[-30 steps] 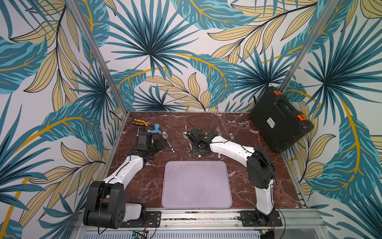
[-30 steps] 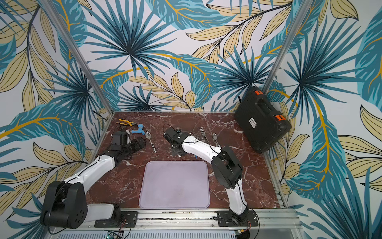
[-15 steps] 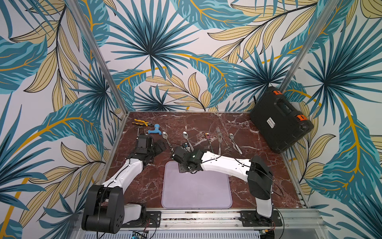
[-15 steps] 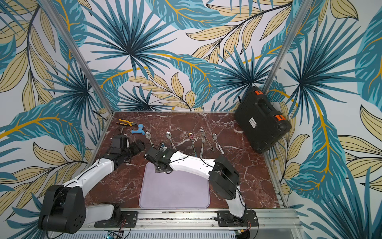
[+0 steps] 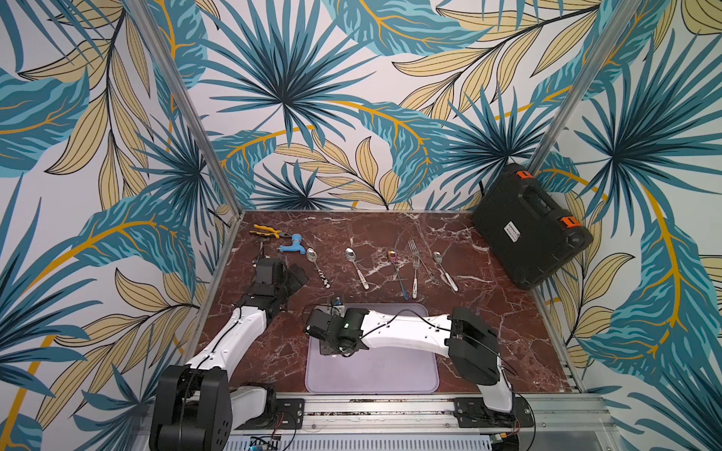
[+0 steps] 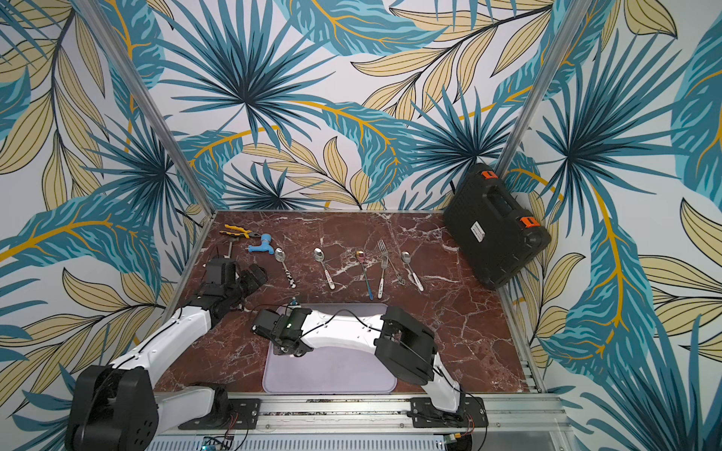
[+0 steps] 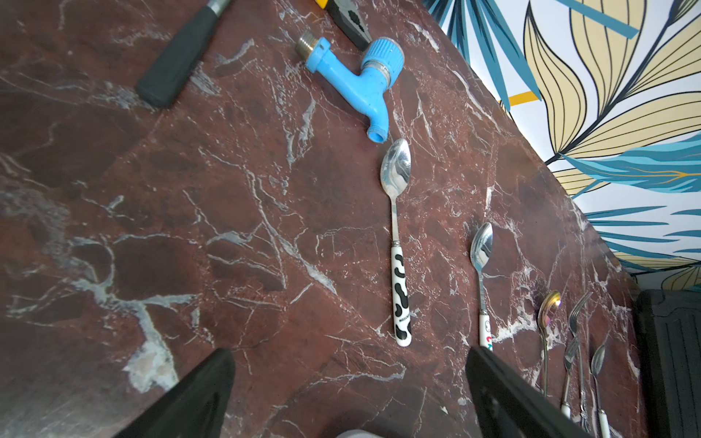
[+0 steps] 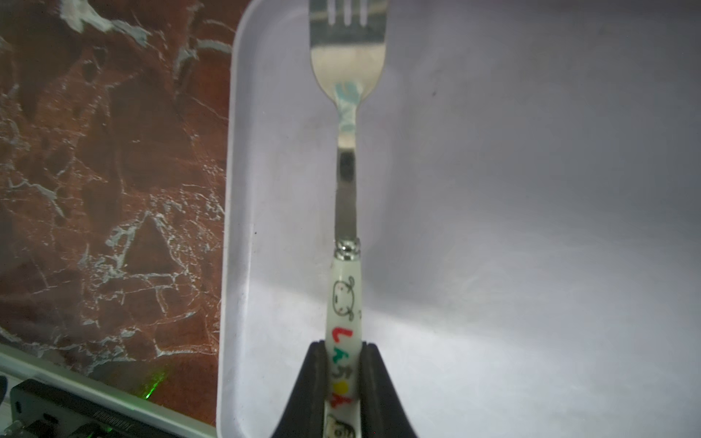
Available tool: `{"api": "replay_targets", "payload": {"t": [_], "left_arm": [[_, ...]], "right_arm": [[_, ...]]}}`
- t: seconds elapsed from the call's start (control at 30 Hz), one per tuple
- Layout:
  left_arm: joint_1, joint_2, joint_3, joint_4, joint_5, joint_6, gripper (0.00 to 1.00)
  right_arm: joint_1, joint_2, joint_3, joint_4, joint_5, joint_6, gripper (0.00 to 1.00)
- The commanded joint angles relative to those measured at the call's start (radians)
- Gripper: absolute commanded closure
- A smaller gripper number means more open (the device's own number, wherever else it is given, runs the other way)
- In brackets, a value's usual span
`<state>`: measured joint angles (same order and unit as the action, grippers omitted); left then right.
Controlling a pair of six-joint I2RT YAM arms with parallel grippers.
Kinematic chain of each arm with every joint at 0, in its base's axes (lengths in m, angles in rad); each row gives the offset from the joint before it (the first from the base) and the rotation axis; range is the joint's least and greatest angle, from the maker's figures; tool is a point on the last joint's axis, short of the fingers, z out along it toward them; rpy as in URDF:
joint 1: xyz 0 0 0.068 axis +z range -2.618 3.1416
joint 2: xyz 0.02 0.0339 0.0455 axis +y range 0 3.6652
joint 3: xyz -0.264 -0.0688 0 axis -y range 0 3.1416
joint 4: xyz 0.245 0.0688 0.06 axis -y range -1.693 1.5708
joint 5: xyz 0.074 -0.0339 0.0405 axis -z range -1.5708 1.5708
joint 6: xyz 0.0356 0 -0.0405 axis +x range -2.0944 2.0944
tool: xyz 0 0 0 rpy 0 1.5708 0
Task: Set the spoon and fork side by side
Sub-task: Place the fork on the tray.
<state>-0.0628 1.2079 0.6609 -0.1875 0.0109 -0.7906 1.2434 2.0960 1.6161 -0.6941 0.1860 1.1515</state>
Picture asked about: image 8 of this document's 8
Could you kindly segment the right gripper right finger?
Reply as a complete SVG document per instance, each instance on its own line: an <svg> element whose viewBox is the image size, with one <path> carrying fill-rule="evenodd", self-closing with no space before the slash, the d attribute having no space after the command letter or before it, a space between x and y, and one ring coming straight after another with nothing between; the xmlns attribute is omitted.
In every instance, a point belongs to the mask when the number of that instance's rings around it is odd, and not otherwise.
<svg viewBox="0 0 701 438"><path fill-rule="evenodd" d="M361 434L369 438L416 438L382 354L363 343L360 362Z"/></svg>

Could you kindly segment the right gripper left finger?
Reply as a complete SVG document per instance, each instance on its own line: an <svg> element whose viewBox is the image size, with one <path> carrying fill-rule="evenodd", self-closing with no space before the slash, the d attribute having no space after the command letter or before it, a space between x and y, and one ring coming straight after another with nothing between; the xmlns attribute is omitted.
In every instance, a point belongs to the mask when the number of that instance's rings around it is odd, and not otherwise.
<svg viewBox="0 0 701 438"><path fill-rule="evenodd" d="M286 408L271 437L323 437L328 385L325 342L315 341L310 343Z"/></svg>

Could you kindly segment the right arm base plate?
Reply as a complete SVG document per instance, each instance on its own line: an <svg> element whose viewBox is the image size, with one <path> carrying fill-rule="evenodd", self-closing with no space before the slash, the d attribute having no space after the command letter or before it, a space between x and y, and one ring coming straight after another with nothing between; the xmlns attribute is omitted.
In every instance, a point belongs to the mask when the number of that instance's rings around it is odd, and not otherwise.
<svg viewBox="0 0 701 438"><path fill-rule="evenodd" d="M151 437L174 434L71 392L22 381L9 391L12 423L3 437Z"/></svg>

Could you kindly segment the cartoon handle fork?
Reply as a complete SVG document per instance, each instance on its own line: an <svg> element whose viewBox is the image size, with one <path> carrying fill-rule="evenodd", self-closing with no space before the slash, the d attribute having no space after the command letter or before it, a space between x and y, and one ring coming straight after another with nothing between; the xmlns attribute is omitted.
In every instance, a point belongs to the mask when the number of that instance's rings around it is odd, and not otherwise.
<svg viewBox="0 0 701 438"><path fill-rule="evenodd" d="M357 113L385 64L386 1L311 1L310 61L338 113L334 250L327 299L328 385L322 436L360 437L363 348L361 241L357 228Z"/></svg>

